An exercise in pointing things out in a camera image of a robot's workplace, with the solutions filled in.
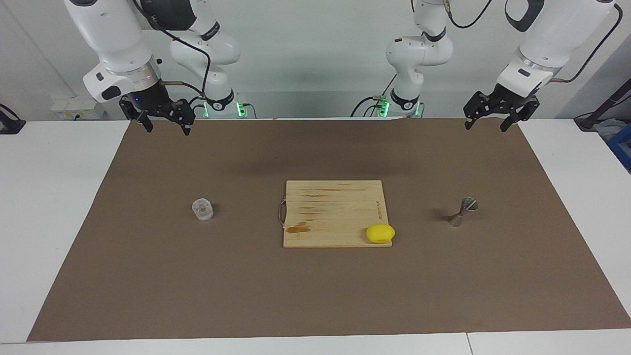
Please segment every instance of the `black pole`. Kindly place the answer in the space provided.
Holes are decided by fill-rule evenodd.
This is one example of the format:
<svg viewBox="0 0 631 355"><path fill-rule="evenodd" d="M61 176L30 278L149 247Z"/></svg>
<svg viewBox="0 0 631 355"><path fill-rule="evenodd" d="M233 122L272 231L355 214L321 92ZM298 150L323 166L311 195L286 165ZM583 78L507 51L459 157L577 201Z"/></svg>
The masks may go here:
<svg viewBox="0 0 631 355"><path fill-rule="evenodd" d="M611 109L611 107L614 106L616 102L620 101L622 97L629 91L631 91L631 79L627 80L627 82L624 83L618 89L618 91L616 91L610 98L608 98L607 101L603 102L603 104L600 105L600 107L596 111L594 111L594 113L592 113L589 117L585 119L576 118L574 119L574 122L576 122L576 125L578 125L581 131L584 131L584 132L591 131L592 128L594 128L596 121L605 112Z"/></svg>

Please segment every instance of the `green light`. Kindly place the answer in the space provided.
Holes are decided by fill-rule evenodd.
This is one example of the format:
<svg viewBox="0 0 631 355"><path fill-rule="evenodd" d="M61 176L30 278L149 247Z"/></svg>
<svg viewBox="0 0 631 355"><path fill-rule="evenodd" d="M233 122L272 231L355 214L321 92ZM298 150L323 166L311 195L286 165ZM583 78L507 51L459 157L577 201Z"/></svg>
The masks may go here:
<svg viewBox="0 0 631 355"><path fill-rule="evenodd" d="M237 101L237 110L239 112L239 118L243 118L247 115L247 110L239 101Z"/></svg>
<svg viewBox="0 0 631 355"><path fill-rule="evenodd" d="M379 115L381 117L387 117L389 109L390 109L390 102L385 100L384 103L381 105L381 108L379 109Z"/></svg>

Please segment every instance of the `yellow lemon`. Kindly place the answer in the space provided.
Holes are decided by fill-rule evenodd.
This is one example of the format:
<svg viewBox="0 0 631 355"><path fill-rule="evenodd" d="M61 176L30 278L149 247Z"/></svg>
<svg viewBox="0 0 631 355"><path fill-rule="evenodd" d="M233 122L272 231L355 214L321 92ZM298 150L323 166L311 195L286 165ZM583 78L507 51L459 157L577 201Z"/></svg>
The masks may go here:
<svg viewBox="0 0 631 355"><path fill-rule="evenodd" d="M375 224L366 229L366 238L375 244L388 243L394 238L394 228L389 224Z"/></svg>

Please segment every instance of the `brown stain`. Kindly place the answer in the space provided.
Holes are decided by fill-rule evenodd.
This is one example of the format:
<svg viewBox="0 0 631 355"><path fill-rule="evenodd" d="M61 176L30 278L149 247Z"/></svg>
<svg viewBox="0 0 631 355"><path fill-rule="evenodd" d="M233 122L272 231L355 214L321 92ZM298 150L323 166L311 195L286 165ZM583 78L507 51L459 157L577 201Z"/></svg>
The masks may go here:
<svg viewBox="0 0 631 355"><path fill-rule="evenodd" d="M310 230L311 228L307 225L306 222L300 222L293 227L287 228L287 233L290 233L290 234L303 233L303 232L309 232Z"/></svg>
<svg viewBox="0 0 631 355"><path fill-rule="evenodd" d="M315 189L316 191L366 191L366 189Z"/></svg>

